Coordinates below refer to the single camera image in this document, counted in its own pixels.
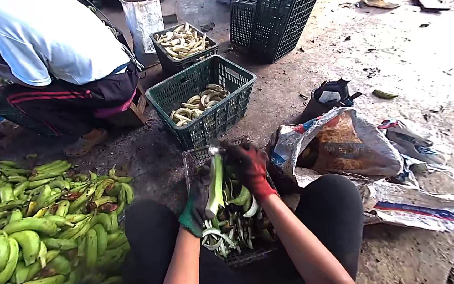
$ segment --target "dirty floor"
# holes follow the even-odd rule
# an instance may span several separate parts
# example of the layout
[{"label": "dirty floor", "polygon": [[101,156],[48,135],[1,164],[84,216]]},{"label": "dirty floor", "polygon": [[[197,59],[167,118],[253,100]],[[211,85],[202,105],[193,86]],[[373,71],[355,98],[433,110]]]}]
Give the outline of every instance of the dirty floor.
[{"label": "dirty floor", "polygon": [[[454,2],[452,6],[451,11],[426,13],[411,3],[389,11],[345,0],[320,0],[297,48],[272,65],[228,51],[229,6],[179,0],[178,18],[195,26],[213,21],[215,29],[208,34],[220,42],[218,53],[257,74],[248,112],[225,137],[249,135],[265,147],[280,124],[304,110],[307,101],[299,94],[309,95],[324,80],[350,76],[350,92],[365,94],[356,100],[356,107],[372,122],[402,117],[437,130],[450,149],[448,165],[454,167]],[[119,11],[107,15],[116,26],[123,25]],[[159,70],[159,66],[148,70],[144,87],[162,80]],[[399,97],[378,99],[371,95],[374,88]],[[151,107],[145,114],[147,126],[112,133],[105,145],[73,161],[82,169],[97,171],[127,165],[129,175],[135,177],[137,198],[154,199],[179,212],[186,201],[182,151]],[[25,133],[0,158],[39,153],[38,161],[46,162],[62,157],[61,146],[67,142]],[[446,175],[419,179],[427,191],[454,193],[454,179]],[[445,283],[453,262],[454,232],[369,225],[364,229],[357,282]]]}]

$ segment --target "forearm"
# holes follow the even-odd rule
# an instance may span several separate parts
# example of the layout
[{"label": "forearm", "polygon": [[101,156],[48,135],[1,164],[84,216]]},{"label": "forearm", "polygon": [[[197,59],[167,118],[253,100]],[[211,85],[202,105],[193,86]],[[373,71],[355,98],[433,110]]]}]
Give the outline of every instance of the forearm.
[{"label": "forearm", "polygon": [[12,73],[12,71],[10,70],[8,65],[1,64],[1,63],[0,63],[0,77],[4,78],[6,80],[10,80],[10,81],[12,81],[16,84],[19,84],[21,86],[24,86],[24,87],[36,88],[36,89],[41,89],[41,88],[45,87],[45,86],[32,86],[27,83],[24,83],[19,78],[15,77],[15,75]]},{"label": "forearm", "polygon": [[164,284],[199,283],[200,248],[201,239],[187,229],[180,227]]},{"label": "forearm", "polygon": [[307,283],[316,282],[316,269],[334,283],[354,283],[319,239],[288,209],[277,195],[270,195],[262,208],[274,226],[294,266]]}]

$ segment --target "white shirt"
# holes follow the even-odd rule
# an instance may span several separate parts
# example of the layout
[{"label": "white shirt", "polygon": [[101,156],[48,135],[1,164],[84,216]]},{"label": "white shirt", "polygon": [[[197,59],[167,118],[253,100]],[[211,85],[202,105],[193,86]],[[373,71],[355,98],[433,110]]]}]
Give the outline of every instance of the white shirt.
[{"label": "white shirt", "polygon": [[33,86],[50,75],[82,85],[129,61],[111,31],[77,0],[0,0],[0,53]]}]

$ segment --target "red glove cuff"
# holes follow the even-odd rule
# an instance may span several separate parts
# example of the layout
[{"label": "red glove cuff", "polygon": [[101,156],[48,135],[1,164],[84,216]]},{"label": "red glove cuff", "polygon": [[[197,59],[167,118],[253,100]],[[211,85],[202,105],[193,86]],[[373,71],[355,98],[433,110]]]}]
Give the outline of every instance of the red glove cuff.
[{"label": "red glove cuff", "polygon": [[261,179],[260,181],[253,183],[253,188],[250,189],[255,199],[258,203],[262,203],[264,200],[267,199],[271,194],[278,195],[278,192],[269,185],[267,180]]}]

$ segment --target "glove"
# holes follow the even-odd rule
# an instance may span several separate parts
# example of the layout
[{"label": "glove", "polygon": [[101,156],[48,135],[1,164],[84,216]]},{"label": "glove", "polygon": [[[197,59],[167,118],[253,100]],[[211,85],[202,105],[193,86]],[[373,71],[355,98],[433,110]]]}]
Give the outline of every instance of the glove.
[{"label": "glove", "polygon": [[269,160],[266,152],[251,143],[243,143],[239,146],[228,145],[225,153],[228,164],[235,168],[236,177],[259,203],[271,194],[278,195],[266,180],[266,163]]},{"label": "glove", "polygon": [[211,183],[210,167],[202,165],[199,168],[189,192],[189,199],[185,205],[179,222],[197,237],[202,236],[202,224],[206,218],[206,204],[209,196],[209,184]]}]

